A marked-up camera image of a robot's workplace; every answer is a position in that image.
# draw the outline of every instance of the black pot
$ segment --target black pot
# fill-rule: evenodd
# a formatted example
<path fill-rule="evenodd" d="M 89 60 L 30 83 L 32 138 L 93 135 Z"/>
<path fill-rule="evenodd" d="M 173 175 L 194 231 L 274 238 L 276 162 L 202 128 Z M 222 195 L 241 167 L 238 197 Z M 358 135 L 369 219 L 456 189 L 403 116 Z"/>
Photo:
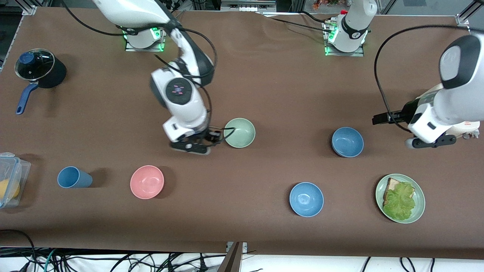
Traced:
<path fill-rule="evenodd" d="M 22 55 L 15 64 L 15 73 L 21 79 L 29 81 L 18 101 L 16 114 L 24 113 L 30 93 L 37 88 L 49 89 L 59 85 L 67 70 L 64 63 L 46 49 L 32 49 Z"/>

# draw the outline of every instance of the table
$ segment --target table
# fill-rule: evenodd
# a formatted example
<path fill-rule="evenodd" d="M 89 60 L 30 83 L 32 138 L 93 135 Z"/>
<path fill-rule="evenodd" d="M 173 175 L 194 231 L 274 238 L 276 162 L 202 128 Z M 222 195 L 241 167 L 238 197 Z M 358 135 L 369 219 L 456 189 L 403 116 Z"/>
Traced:
<path fill-rule="evenodd" d="M 117 31 L 98 10 L 73 12 Z M 280 18 L 318 26 L 301 15 Z M 255 13 L 185 12 L 180 21 L 218 51 L 207 86 L 213 125 L 247 118 L 257 130 L 254 143 L 240 150 L 221 144 L 206 157 L 172 151 L 162 129 L 170 114 L 149 89 L 150 72 L 162 63 L 152 53 L 125 52 L 119 37 L 94 33 L 63 9 L 39 8 L 24 19 L 0 74 L 0 150 L 32 163 L 21 204 L 0 211 L 0 228 L 23 230 L 42 247 L 223 252 L 226 241 L 247 241 L 259 254 L 484 256 L 484 141 L 409 150 L 409 134 L 371 124 L 385 110 L 373 77 L 379 45 L 400 29 L 454 24 L 452 17 L 377 16 L 363 58 L 325 56 L 320 32 Z M 393 109 L 439 83 L 440 54 L 463 34 L 418 30 L 388 44 L 379 76 Z M 211 56 L 204 40 L 194 40 Z M 26 82 L 15 76 L 14 60 L 38 47 L 54 52 L 68 75 L 52 90 L 33 92 L 16 116 Z M 159 55 L 177 53 L 168 43 Z M 332 132 L 341 126 L 362 133 L 359 157 L 332 151 Z M 57 174 L 69 165 L 89 172 L 93 187 L 60 188 Z M 143 165 L 165 175 L 155 199 L 137 199 L 129 189 Z M 393 223 L 376 207 L 375 186 L 389 173 L 422 187 L 426 210 L 417 222 Z M 302 181 L 323 191 L 316 217 L 299 217 L 288 204 Z"/>

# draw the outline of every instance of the green plate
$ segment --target green plate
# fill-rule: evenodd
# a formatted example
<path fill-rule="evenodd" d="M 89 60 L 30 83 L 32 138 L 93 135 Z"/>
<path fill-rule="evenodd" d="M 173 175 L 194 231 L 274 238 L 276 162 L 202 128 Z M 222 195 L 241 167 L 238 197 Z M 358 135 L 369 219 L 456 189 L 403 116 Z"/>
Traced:
<path fill-rule="evenodd" d="M 394 178 L 400 182 L 410 182 L 412 187 L 415 188 L 415 193 L 413 194 L 413 201 L 415 201 L 415 207 L 412 209 L 412 215 L 410 218 L 405 219 L 405 220 L 396 220 L 391 217 L 389 217 L 384 211 L 383 211 L 383 195 L 385 194 L 385 190 L 388 185 L 388 178 Z M 397 222 L 397 223 L 402 223 L 402 224 L 410 224 L 415 221 L 417 221 L 422 214 L 424 213 L 425 210 L 425 197 L 424 193 L 422 192 L 422 189 L 420 186 L 411 178 L 402 175 L 402 174 L 390 174 L 386 175 L 383 177 L 380 182 L 378 182 L 377 189 L 375 191 L 375 197 L 377 199 L 377 205 L 378 208 L 380 208 L 381 212 L 391 220 Z"/>

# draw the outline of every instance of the bread slice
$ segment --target bread slice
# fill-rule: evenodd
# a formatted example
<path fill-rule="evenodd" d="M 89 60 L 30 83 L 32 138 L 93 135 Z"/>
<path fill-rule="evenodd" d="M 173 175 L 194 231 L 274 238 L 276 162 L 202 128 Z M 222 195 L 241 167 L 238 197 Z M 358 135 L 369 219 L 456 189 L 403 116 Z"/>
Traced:
<path fill-rule="evenodd" d="M 394 178 L 388 178 L 388 184 L 387 184 L 387 188 L 385 189 L 385 194 L 383 195 L 383 205 L 387 205 L 388 204 L 388 200 L 387 200 L 387 192 L 388 190 L 395 190 L 395 187 L 399 184 L 400 182 Z M 410 197 L 413 197 L 413 194 L 415 193 L 415 188 L 413 189 L 413 193 L 410 195 Z"/>

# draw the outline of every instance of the container lid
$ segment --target container lid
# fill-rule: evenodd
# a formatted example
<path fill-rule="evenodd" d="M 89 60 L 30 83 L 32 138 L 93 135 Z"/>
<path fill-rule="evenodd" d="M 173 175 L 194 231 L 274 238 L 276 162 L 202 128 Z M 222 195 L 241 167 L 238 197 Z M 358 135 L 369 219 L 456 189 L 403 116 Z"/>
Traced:
<path fill-rule="evenodd" d="M 19 176 L 20 160 L 12 153 L 0 153 L 0 208 L 10 200 L 13 180 Z"/>
<path fill-rule="evenodd" d="M 49 50 L 29 50 L 18 58 L 15 64 L 15 73 L 21 79 L 38 80 L 52 70 L 54 61 L 54 55 Z"/>

